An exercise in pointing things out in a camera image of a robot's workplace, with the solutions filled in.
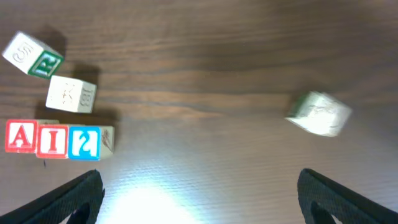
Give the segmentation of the red letter I block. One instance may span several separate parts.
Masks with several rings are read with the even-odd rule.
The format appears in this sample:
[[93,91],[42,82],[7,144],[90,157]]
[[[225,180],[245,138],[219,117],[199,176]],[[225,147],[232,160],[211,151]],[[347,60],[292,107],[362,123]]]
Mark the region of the red letter I block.
[[68,125],[40,124],[36,156],[40,159],[68,159],[68,136]]

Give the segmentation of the red letter A block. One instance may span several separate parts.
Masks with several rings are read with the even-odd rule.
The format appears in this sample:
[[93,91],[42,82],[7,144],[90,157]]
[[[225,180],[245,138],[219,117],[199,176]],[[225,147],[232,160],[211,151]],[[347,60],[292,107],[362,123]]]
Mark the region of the red letter A block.
[[40,124],[59,124],[56,119],[9,119],[6,123],[5,151],[35,154]]

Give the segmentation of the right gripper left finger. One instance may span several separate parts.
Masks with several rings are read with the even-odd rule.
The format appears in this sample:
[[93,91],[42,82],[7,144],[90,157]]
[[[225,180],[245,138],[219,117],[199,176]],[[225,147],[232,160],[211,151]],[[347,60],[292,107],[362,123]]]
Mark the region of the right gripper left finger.
[[89,170],[51,192],[1,216],[1,223],[95,223],[105,190],[100,173]]

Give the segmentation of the letter B picture block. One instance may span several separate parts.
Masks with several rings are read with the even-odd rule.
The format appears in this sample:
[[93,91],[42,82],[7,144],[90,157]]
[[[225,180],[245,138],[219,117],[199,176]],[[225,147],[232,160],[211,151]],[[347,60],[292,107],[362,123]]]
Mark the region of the letter B picture block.
[[96,85],[76,78],[53,75],[50,79],[46,107],[72,113],[91,113]]

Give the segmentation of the blue number 2 block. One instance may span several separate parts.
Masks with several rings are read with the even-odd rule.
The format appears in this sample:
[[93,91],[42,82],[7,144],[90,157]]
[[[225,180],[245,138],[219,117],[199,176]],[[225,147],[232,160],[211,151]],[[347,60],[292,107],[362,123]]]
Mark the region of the blue number 2 block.
[[68,157],[71,160],[99,161],[114,154],[113,126],[69,127]]

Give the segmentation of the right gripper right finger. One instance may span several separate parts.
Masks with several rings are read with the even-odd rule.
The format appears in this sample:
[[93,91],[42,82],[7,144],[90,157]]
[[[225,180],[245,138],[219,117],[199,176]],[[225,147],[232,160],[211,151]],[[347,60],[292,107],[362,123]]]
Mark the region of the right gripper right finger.
[[397,212],[312,170],[303,169],[297,182],[298,202],[306,224],[397,223]]

